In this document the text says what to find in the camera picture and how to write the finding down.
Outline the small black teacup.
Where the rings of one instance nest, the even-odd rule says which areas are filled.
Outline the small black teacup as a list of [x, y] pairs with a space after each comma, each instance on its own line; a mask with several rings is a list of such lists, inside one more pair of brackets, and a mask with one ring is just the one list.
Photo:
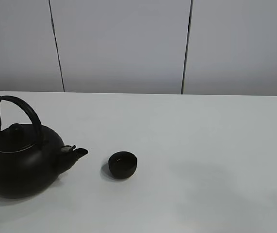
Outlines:
[[128, 151], [114, 153], [108, 160], [109, 171], [116, 179], [127, 179], [137, 169], [137, 157]]

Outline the black round teapot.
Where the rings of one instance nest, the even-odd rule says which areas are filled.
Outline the black round teapot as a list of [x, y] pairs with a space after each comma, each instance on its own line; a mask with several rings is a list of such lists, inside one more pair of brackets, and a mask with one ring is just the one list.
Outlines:
[[15, 123], [2, 130], [0, 116], [0, 197], [27, 198], [47, 189], [88, 150], [65, 145], [24, 100], [0, 96], [0, 103], [3, 100], [20, 107], [31, 123]]

